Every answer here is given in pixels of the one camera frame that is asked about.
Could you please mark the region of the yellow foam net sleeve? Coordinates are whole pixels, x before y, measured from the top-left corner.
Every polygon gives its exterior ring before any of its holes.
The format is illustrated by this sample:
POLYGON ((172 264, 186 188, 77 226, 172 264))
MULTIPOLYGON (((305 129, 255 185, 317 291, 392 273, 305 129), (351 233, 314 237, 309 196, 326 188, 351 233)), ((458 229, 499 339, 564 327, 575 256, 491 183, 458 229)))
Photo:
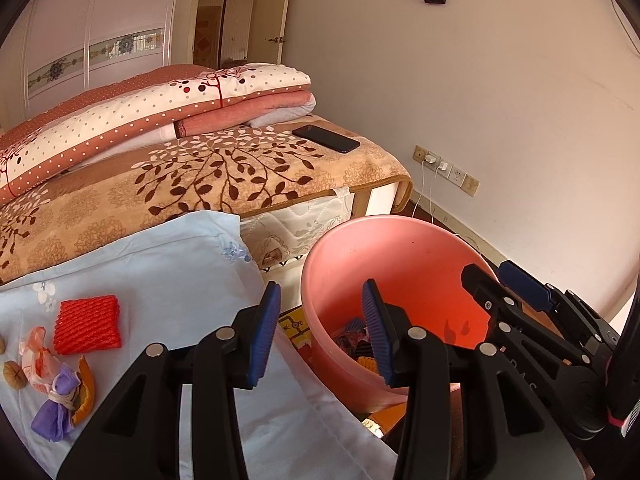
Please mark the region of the yellow foam net sleeve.
POLYGON ((369 372, 378 375, 378 364, 376 364, 376 359, 372 358, 372 356, 360 356, 357 359, 357 363, 369 372))

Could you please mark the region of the cream bedroom door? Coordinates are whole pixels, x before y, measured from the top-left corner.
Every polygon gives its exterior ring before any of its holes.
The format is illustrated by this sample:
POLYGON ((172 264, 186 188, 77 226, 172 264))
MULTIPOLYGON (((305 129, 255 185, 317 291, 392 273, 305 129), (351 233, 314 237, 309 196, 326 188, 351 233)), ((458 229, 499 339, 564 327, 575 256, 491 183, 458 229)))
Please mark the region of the cream bedroom door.
POLYGON ((280 64, 290 0, 254 0, 247 61, 280 64))

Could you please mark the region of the crumpled colourful wrapper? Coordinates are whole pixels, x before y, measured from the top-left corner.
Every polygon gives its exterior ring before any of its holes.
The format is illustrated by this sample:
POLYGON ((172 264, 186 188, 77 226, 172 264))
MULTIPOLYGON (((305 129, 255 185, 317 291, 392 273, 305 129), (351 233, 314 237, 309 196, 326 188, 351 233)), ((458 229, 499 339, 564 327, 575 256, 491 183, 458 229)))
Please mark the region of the crumpled colourful wrapper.
POLYGON ((352 318, 334 334, 333 341, 355 361, 360 358, 374 358, 367 325, 362 318, 352 318))

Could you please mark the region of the pink plastic basin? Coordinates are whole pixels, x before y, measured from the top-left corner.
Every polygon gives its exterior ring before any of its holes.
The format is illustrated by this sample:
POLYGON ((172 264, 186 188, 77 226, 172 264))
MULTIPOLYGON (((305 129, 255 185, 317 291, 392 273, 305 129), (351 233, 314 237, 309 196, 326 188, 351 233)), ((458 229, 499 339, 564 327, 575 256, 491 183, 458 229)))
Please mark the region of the pink plastic basin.
POLYGON ((307 255, 300 290, 314 374, 357 414, 405 402, 407 390, 387 387, 335 339, 363 316, 361 287, 372 278, 383 300, 403 308, 413 324, 447 344, 474 348, 485 338, 488 314, 462 287, 470 263, 490 269, 468 243, 415 218, 361 217, 326 232, 307 255))

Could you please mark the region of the light blue floral cloth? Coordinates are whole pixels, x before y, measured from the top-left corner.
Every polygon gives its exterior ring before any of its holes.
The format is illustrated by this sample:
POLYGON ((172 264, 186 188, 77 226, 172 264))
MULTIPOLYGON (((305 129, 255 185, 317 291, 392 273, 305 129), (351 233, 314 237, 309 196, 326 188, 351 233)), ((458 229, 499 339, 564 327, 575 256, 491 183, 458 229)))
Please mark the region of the light blue floral cloth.
MULTIPOLYGON (((113 295, 122 346, 88 356, 106 396, 141 351, 196 344, 257 304, 262 274, 234 214, 200 211, 127 236, 1 289, 6 354, 65 300, 113 295)), ((285 334, 273 339, 265 376, 238 391, 240 434, 253 479, 388 479, 397 456, 320 382, 285 334)))

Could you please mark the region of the white quilted mattress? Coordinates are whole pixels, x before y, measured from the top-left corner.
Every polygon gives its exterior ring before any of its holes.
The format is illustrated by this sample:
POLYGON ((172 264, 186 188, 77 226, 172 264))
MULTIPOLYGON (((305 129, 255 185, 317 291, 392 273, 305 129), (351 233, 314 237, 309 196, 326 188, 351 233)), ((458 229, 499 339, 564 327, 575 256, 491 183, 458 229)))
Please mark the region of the white quilted mattress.
POLYGON ((263 269, 303 257, 325 232, 352 216, 354 194, 337 188, 329 196, 301 202, 240 221, 240 233, 263 269))

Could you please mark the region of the orange peel piece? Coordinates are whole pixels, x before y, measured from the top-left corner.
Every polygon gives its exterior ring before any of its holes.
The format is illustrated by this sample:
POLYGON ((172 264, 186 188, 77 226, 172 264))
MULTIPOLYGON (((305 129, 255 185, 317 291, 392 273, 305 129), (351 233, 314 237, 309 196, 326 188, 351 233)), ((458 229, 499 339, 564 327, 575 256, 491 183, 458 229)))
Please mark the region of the orange peel piece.
POLYGON ((92 413, 96 403, 96 380, 85 356, 78 360, 77 375, 80 380, 76 408, 72 415, 72 423, 79 426, 92 413))

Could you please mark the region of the brown leaf-pattern bed blanket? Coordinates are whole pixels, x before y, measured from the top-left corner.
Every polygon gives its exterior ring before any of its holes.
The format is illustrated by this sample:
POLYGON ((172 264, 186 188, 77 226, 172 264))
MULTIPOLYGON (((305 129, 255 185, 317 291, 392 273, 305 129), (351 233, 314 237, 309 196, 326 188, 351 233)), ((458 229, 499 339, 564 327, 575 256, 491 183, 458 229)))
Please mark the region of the brown leaf-pattern bed blanket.
POLYGON ((408 170, 366 138, 341 154, 293 136, 295 124, 234 128, 173 140, 65 171, 1 208, 1 281, 85 255, 188 212, 242 218, 329 196, 395 185, 408 170))

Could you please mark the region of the purple plastic wrapper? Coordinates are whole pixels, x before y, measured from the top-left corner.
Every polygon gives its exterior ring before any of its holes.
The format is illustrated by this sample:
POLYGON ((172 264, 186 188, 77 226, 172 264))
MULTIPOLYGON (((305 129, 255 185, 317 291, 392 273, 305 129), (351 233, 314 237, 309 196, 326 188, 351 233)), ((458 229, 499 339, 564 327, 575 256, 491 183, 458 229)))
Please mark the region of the purple plastic wrapper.
POLYGON ((53 379, 46 402, 32 420, 30 428, 35 434, 47 441, 58 442, 72 431, 72 416, 76 411, 75 399, 80 385, 78 374, 63 364, 53 379))

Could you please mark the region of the pink white crumpled wrapper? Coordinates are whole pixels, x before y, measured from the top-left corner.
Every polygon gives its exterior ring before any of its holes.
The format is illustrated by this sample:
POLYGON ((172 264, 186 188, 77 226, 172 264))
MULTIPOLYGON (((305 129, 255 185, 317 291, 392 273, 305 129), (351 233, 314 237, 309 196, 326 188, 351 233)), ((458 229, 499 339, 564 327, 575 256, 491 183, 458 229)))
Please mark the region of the pink white crumpled wrapper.
POLYGON ((21 368, 29 385, 44 394, 51 391, 53 381, 62 370, 61 361, 44 345, 46 335, 47 331, 43 326, 36 326, 23 337, 18 346, 21 368))

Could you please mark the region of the black smartphone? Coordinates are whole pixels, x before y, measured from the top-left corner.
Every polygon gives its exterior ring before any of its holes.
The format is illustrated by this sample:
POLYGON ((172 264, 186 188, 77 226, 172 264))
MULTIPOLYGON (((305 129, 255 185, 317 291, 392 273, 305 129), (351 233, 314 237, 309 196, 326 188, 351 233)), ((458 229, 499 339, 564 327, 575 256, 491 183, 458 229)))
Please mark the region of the black smartphone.
POLYGON ((304 125, 292 131, 293 136, 314 142, 337 153, 347 154, 360 147, 360 142, 315 125, 304 125))

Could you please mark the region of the near walnut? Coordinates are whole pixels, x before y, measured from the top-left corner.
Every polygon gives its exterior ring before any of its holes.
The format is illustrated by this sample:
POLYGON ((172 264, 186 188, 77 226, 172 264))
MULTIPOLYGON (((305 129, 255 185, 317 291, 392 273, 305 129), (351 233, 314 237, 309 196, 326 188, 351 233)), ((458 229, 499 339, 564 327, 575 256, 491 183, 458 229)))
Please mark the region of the near walnut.
POLYGON ((3 364, 3 377, 8 386, 15 390, 25 388, 28 383, 24 370, 15 361, 6 361, 3 364))

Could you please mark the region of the folded pink blanket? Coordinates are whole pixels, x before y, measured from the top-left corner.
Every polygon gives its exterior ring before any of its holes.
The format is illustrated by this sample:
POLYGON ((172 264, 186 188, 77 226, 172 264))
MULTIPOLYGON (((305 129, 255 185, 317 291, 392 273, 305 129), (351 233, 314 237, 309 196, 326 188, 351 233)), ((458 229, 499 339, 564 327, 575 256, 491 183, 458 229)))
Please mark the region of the folded pink blanket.
POLYGON ((176 136, 199 136, 239 125, 272 126, 304 117, 315 107, 316 99, 310 91, 270 94, 179 120, 175 123, 176 136))

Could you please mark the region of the white sliding wardrobe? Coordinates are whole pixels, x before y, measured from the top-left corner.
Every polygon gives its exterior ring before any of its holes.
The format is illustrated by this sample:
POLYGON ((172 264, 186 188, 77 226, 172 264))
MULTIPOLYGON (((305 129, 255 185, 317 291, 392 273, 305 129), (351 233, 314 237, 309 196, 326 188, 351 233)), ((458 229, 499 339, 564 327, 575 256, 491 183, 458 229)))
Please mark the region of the white sliding wardrobe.
POLYGON ((167 65, 176 0, 35 0, 24 50, 28 118, 167 65))

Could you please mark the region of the wall socket strip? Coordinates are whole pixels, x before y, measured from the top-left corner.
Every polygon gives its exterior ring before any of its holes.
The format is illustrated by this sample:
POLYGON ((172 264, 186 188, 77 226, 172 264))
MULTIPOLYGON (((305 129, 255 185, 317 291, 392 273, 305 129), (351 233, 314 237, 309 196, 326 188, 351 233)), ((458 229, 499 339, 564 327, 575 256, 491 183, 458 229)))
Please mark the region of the wall socket strip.
POLYGON ((476 177, 420 145, 414 147, 412 159, 418 162, 422 169, 431 170, 433 174, 446 179, 469 196, 475 196, 480 188, 480 181, 476 177))

